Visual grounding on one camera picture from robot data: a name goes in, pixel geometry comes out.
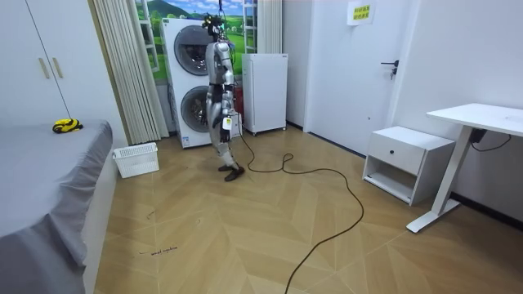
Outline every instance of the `washing machine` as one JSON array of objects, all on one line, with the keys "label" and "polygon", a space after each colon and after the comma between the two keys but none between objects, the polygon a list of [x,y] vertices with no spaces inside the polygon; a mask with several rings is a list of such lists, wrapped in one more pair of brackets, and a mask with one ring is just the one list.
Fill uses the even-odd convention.
[{"label": "washing machine", "polygon": [[212,37],[201,20],[162,19],[160,27],[168,96],[181,146],[211,144],[202,116],[209,84],[205,49]]}]

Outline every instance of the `cabinet handle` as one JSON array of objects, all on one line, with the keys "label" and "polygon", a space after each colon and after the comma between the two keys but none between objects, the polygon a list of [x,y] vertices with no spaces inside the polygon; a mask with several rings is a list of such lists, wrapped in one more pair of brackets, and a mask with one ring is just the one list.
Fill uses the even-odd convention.
[{"label": "cabinet handle", "polygon": [[40,66],[42,66],[43,75],[45,75],[46,78],[50,78],[49,72],[47,71],[47,66],[46,66],[45,62],[43,62],[43,59],[38,58],[38,61],[40,61]]},{"label": "cabinet handle", "polygon": [[58,76],[60,78],[64,78],[64,75],[62,74],[62,70],[60,69],[60,65],[58,65],[58,60],[56,60],[56,58],[53,57],[52,62],[55,64],[56,72],[58,73]]}]

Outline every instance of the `white basket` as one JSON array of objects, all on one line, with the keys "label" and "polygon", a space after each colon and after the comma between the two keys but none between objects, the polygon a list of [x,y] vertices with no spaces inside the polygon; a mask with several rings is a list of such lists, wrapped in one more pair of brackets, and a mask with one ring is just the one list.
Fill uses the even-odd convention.
[{"label": "white basket", "polygon": [[117,148],[113,152],[113,159],[122,178],[156,172],[159,169],[156,143]]}]

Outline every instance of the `white nightstand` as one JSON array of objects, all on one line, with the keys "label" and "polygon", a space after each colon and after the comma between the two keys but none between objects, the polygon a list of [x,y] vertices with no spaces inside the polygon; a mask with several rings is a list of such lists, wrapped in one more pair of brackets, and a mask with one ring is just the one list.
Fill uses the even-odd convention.
[{"label": "white nightstand", "polygon": [[454,141],[405,127],[375,131],[363,179],[409,205],[436,195]]}]

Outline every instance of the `green hill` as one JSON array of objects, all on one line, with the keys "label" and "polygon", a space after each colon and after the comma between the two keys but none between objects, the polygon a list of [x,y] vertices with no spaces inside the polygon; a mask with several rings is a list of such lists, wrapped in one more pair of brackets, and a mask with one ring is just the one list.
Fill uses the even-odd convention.
[{"label": "green hill", "polygon": [[203,17],[204,17],[203,14],[199,14],[199,13],[196,13],[196,12],[190,14],[190,18],[191,19],[195,19],[195,20],[202,20]]},{"label": "green hill", "polygon": [[147,2],[147,8],[149,8],[149,13],[153,13],[153,11],[157,11],[162,17],[167,17],[168,14],[173,14],[176,17],[180,17],[181,15],[190,16],[190,13],[187,11],[175,7],[167,2],[164,2],[162,0],[153,0]]}]

